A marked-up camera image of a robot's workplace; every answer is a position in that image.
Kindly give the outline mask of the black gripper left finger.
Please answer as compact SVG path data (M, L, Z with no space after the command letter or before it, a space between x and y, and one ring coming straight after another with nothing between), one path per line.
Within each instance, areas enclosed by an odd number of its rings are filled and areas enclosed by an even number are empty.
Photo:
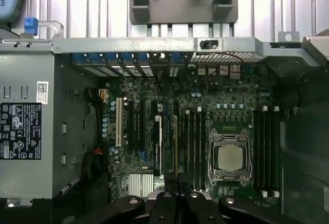
M155 177L131 174L122 197L106 206L103 223L177 223L178 174L164 176L163 189L154 189Z

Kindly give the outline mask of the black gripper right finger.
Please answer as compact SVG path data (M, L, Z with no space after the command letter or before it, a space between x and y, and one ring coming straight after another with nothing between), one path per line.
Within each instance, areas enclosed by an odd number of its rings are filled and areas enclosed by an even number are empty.
M179 173L179 193L185 223L290 223L290 218L251 200L222 197L215 203L206 193L192 190L187 173Z

